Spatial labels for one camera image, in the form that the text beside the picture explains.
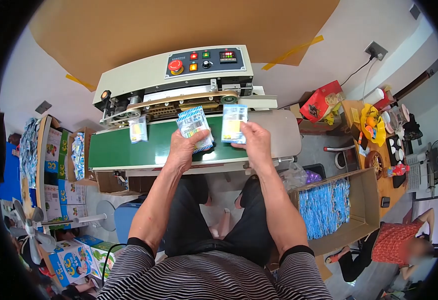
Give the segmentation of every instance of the green conveyor belt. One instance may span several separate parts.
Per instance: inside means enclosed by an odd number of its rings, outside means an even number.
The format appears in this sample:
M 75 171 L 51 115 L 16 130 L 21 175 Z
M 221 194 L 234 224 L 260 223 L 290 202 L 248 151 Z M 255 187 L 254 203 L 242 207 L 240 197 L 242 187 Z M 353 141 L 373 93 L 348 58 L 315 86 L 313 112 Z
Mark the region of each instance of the green conveyor belt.
M 215 147 L 196 153 L 193 161 L 215 161 L 247 157 L 243 149 L 233 148 L 220 141 L 222 117 L 209 117 L 207 122 L 215 140 Z M 139 165 L 164 164 L 169 154 L 170 135 L 177 129 L 176 122 L 156 123 L 147 126 L 148 142 L 132 144 L 129 128 L 94 134 L 89 147 L 89 168 L 118 168 Z

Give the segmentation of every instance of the striped shirt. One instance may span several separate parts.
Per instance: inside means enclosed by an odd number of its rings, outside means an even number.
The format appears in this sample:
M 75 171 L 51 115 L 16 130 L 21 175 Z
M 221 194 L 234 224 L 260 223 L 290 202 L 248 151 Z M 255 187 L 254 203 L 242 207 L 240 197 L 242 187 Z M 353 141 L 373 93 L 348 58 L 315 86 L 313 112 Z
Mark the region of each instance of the striped shirt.
M 226 252 L 174 256 L 155 265 L 146 249 L 128 245 L 97 299 L 332 300 L 332 297 L 314 256 L 308 252 L 288 254 L 275 280 L 258 265 Z

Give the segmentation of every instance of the yellow bowl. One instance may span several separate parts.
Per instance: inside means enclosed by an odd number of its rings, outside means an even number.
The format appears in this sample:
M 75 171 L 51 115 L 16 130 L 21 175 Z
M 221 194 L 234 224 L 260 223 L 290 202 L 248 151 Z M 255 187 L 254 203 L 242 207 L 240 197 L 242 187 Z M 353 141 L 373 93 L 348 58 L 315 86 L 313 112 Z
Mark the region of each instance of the yellow bowl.
M 382 118 L 379 116 L 377 125 L 374 127 L 377 130 L 377 133 L 375 135 L 375 139 L 372 138 L 371 133 L 366 130 L 366 118 L 372 116 L 378 116 L 379 111 L 370 104 L 364 104 L 364 108 L 361 111 L 360 116 L 360 128 L 362 129 L 362 132 L 366 136 L 368 140 L 370 140 L 373 143 L 376 143 L 379 145 L 379 147 L 382 147 L 382 145 L 385 142 L 386 132 L 385 132 L 385 124 Z

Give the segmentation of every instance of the black pants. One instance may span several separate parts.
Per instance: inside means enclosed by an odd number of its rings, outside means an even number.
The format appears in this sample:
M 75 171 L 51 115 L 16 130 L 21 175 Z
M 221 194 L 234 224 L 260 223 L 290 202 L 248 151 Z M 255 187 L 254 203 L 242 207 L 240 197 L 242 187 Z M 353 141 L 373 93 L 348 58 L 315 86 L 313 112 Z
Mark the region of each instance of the black pants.
M 257 177 L 250 177 L 242 189 L 242 218 L 223 239 L 214 239 L 202 216 L 199 204 L 207 202 L 204 175 L 183 176 L 170 206 L 164 235 L 168 257 L 220 250 L 240 255 L 259 266 L 269 261 L 274 241 L 267 228 L 264 198 Z
M 341 258 L 339 258 L 340 269 L 342 271 L 342 277 L 344 281 L 352 282 L 359 277 L 360 273 L 367 268 L 372 262 L 372 248 L 374 248 L 375 240 L 379 230 L 371 233 L 367 240 L 363 237 L 360 241 L 362 242 L 362 248 L 360 251 L 347 252 Z M 358 254 L 358 256 L 353 260 L 352 255 Z

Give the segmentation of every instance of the red emergency stop button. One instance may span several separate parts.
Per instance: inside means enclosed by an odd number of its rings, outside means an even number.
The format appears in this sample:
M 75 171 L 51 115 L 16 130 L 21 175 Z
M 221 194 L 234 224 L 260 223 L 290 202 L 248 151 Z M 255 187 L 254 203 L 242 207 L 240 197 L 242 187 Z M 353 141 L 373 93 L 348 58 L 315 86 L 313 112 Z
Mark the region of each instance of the red emergency stop button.
M 182 61 L 180 60 L 171 61 L 167 67 L 172 73 L 172 75 L 179 75 L 184 70 L 182 66 Z

